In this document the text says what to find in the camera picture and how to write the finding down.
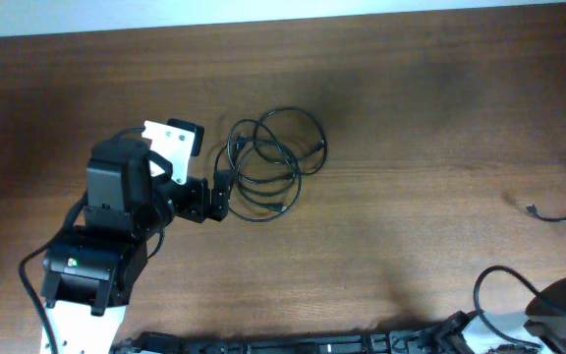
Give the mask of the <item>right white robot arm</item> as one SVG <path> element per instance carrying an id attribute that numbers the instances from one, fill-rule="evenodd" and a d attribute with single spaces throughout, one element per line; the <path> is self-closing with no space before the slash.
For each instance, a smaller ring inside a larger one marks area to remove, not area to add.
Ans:
<path id="1" fill-rule="evenodd" d="M 493 333 L 476 313 L 457 313 L 434 334 L 438 353 L 563 353 L 566 354 L 566 316 L 547 308 L 538 298 L 524 312 L 488 315 L 506 335 Z"/>

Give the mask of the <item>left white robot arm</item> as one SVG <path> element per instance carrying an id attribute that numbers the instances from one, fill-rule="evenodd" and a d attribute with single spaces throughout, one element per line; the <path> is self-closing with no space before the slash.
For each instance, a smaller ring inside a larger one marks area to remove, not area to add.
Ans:
<path id="1" fill-rule="evenodd" d="M 142 141 L 112 138 L 93 147 L 83 199 L 43 260 L 43 352 L 109 352 L 151 255 L 148 240 L 176 217 L 202 223 L 227 215 L 231 170 L 215 172 L 212 185 L 179 184 L 152 176 L 151 162 L 172 170 Z"/>

